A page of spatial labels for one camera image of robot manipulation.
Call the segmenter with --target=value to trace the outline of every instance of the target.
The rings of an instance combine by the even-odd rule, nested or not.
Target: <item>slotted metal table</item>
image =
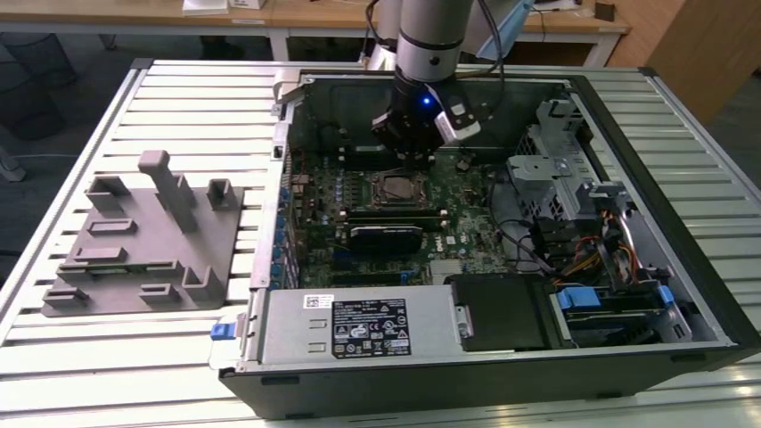
[[[209,329],[245,311],[277,118],[275,76],[353,63],[136,62],[0,292],[0,424],[18,426],[758,426],[761,357],[686,374],[623,399],[266,422],[206,365]],[[586,75],[735,299],[761,327],[761,193],[657,77],[639,70],[511,68]],[[190,185],[243,186],[226,306],[181,313],[45,318],[41,297],[82,226],[93,177],[137,172],[145,149],[172,155]],[[615,173],[599,146],[601,162]]]

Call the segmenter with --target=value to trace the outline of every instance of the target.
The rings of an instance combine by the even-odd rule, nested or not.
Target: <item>cpu socket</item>
[[[425,177],[419,174],[377,173],[369,177],[371,183],[371,206],[377,208],[423,208]]]

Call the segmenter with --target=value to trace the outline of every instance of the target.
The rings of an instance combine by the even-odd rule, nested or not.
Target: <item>gray carpet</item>
[[[201,55],[197,37],[120,36],[118,48],[105,51],[97,36],[61,35],[61,43],[78,73],[74,85],[52,91],[54,102],[66,120],[57,135],[32,143],[18,142],[0,128],[0,145],[13,155],[77,154],[110,102],[129,64],[136,57],[196,60]],[[246,60],[270,60],[267,40],[262,37],[230,37],[245,48]],[[354,61],[357,40],[291,40],[295,61]],[[0,61],[8,61],[0,48]],[[709,127],[711,134],[737,160],[745,172],[761,184],[761,79],[751,78],[741,95],[726,104]],[[25,158],[20,162],[28,172],[21,183],[0,179],[0,243],[1,250],[21,251],[49,203],[61,187],[74,159]],[[10,272],[14,259],[0,257],[0,281]]]

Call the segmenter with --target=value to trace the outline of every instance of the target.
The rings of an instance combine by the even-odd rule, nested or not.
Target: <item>white desk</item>
[[[274,61],[287,61],[289,37],[363,37],[366,2],[269,0],[261,10],[231,8],[226,15],[182,17],[182,0],[24,0],[0,2],[0,31],[150,34],[185,36],[263,36]],[[530,16],[521,42],[590,45],[585,66],[602,67],[625,22],[606,22],[578,12],[547,12],[543,24]],[[112,38],[101,37],[105,47]]]

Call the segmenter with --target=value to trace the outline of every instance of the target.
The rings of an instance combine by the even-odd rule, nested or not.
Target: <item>power supply label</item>
[[[333,357],[411,355],[403,299],[333,302]]]

